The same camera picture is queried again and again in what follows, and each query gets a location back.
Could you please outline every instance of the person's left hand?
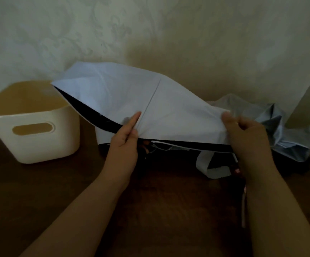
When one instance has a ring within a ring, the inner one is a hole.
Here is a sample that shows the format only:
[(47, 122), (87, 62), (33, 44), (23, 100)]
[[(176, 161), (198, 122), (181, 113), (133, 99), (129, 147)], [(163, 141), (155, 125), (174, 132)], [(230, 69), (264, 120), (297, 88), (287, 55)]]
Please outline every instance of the person's left hand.
[(137, 162), (138, 132), (135, 126), (141, 112), (132, 116), (129, 122), (121, 127), (112, 137), (105, 165), (101, 171), (107, 181), (121, 183), (127, 186)]

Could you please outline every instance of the person's right arm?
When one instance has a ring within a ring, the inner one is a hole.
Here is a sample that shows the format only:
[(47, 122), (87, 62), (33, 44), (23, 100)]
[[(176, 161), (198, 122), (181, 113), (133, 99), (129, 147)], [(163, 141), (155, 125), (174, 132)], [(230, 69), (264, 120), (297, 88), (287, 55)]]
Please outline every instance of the person's right arm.
[(247, 182), (247, 208), (255, 257), (310, 257), (310, 225), (277, 171), (263, 125), (222, 115)]

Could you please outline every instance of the hand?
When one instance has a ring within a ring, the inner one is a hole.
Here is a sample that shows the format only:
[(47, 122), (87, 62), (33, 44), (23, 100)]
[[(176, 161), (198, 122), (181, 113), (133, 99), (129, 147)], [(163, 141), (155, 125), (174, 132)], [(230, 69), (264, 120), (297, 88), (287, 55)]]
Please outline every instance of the hand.
[(223, 113), (221, 119), (242, 171), (274, 166), (267, 132), (262, 124), (242, 116), (234, 118), (229, 112)]
[(100, 174), (107, 181), (121, 184), (123, 190), (127, 187), (137, 162), (138, 132), (133, 127), (140, 114), (141, 112), (135, 113), (112, 137), (105, 165)]

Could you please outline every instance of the person's left arm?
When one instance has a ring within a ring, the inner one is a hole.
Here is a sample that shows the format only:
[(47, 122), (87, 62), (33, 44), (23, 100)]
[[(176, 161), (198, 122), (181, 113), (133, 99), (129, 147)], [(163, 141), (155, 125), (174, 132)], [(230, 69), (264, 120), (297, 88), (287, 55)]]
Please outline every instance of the person's left arm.
[(119, 196), (137, 162), (138, 133), (133, 129), (140, 112), (111, 140), (104, 167), (21, 257), (94, 256)]

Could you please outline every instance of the silver fabric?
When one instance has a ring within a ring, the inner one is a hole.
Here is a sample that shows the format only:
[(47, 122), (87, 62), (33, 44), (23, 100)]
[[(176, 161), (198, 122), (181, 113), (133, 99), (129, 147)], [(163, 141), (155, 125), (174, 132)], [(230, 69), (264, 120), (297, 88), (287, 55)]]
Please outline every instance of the silver fabric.
[(285, 128), (285, 113), (277, 105), (252, 104), (233, 94), (208, 103), (230, 110), (235, 117), (242, 115), (262, 123), (274, 151), (299, 162), (306, 161), (309, 157), (310, 126), (305, 129)]

